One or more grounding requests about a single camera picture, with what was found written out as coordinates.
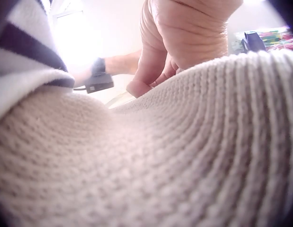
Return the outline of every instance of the beige knit sweater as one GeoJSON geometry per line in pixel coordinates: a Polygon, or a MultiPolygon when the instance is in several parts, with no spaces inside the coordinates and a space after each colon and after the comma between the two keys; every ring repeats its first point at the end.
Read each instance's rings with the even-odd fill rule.
{"type": "Polygon", "coordinates": [[[37,89],[0,119],[11,226],[271,227],[293,200],[293,54],[179,73],[106,109],[37,89]]]}

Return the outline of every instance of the finger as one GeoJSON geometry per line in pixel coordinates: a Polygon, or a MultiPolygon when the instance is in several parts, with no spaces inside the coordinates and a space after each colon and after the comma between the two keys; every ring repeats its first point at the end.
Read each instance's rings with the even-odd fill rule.
{"type": "Polygon", "coordinates": [[[158,79],[154,83],[151,84],[151,86],[155,87],[158,84],[161,84],[162,82],[176,75],[177,69],[178,65],[173,61],[173,59],[171,59],[165,66],[163,73],[158,77],[158,79]]]}
{"type": "Polygon", "coordinates": [[[133,80],[127,85],[127,91],[135,98],[142,96],[151,89],[151,86],[146,85],[144,82],[141,82],[139,80],[133,80]]]}
{"type": "Polygon", "coordinates": [[[146,3],[142,9],[140,31],[142,52],[133,82],[127,86],[127,91],[135,97],[139,97],[151,89],[149,85],[161,75],[167,55],[162,37],[146,3]]]}

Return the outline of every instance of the wrinkled skin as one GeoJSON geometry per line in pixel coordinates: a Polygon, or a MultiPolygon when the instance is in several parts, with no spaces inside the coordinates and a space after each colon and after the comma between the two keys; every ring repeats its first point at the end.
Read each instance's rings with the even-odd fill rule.
{"type": "Polygon", "coordinates": [[[227,20],[243,0],[146,0],[140,18],[142,54],[127,90],[135,97],[178,68],[227,54],[227,20]],[[166,63],[166,55],[171,60],[166,63]]]}

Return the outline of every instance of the black device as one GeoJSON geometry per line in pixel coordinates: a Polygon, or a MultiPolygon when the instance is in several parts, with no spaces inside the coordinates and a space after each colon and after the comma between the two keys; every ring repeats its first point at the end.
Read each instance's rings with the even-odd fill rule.
{"type": "Polygon", "coordinates": [[[105,72],[105,61],[97,58],[92,65],[92,76],[84,82],[85,88],[74,88],[74,91],[84,91],[87,93],[98,92],[114,87],[112,75],[105,72]]]}

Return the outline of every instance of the navy and white striped fabric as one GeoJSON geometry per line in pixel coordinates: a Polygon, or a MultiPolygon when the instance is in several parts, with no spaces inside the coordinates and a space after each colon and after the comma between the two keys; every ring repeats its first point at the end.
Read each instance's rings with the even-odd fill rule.
{"type": "Polygon", "coordinates": [[[72,91],[74,78],[52,38],[50,4],[51,0],[0,0],[0,116],[42,85],[72,91]]]}

